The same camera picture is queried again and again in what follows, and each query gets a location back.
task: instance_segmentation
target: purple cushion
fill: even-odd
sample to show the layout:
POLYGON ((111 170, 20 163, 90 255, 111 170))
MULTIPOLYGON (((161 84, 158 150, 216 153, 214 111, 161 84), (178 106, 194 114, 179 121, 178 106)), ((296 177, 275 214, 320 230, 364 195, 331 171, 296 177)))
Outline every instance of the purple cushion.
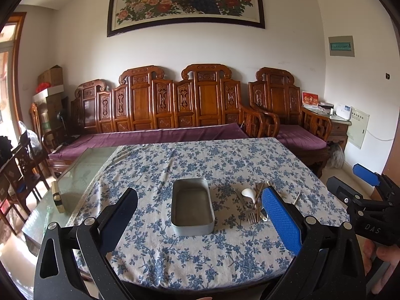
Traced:
POLYGON ((72 144, 49 154, 51 160, 75 160, 87 148, 129 146, 144 143, 191 142, 246 139, 238 124, 203 126, 179 129, 154 129, 119 133, 87 134, 80 136, 72 144))
POLYGON ((319 150, 327 143, 299 125, 281 125, 277 140, 289 150, 319 150))

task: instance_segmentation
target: tablecloth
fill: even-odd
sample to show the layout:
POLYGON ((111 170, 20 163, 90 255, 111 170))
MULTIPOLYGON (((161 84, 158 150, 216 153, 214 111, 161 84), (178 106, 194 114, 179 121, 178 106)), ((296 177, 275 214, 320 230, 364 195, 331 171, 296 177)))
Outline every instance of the tablecloth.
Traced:
MULTIPOLYGON (((269 180, 286 202, 321 223, 348 220, 341 202, 274 138, 119 147, 88 187, 70 224, 98 216, 127 187, 138 207, 107 258, 120 279, 153 288, 203 290, 244 287, 281 275, 293 255, 270 221, 250 225, 235 191, 269 180), (205 178, 215 212, 212 234, 178 237, 171 226, 173 182, 205 178)), ((78 264, 84 268, 79 256, 78 264)))

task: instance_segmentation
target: human hand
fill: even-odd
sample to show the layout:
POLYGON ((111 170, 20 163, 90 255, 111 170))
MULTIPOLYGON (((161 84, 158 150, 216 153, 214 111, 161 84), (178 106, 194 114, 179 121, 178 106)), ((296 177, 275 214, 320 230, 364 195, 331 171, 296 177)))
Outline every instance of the human hand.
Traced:
MULTIPOLYGON (((375 250, 375 244, 371 240, 366 239, 362 250, 363 252, 362 261, 364 264, 365 275, 367 275, 368 272, 371 270, 372 267, 371 256, 374 250, 375 250)), ((372 287, 371 292, 374 295, 378 294, 383 289, 386 282, 392 276, 392 273, 399 264, 400 248, 397 247, 396 245, 390 247, 379 246, 376 250, 376 255, 384 262, 389 262, 390 266, 385 272, 385 274, 383 274, 383 276, 378 280, 378 282, 372 287)))

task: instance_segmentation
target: framed painting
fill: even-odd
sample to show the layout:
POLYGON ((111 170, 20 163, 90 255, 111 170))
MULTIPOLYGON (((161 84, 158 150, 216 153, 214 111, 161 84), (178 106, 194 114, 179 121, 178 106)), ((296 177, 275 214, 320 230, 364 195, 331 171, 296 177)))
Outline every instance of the framed painting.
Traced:
POLYGON ((263 0, 110 0, 107 36, 184 22, 265 28, 263 0))

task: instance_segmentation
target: wooden block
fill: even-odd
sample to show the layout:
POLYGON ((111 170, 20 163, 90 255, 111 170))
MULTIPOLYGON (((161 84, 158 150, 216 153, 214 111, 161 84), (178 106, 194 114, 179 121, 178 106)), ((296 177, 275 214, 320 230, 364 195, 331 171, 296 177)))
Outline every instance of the wooden block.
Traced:
POLYGON ((51 183, 51 192, 53 193, 54 204, 55 204, 58 212, 64 213, 65 208, 63 205, 63 201, 61 200, 60 189, 59 189, 59 185, 58 185, 57 181, 53 181, 51 183))

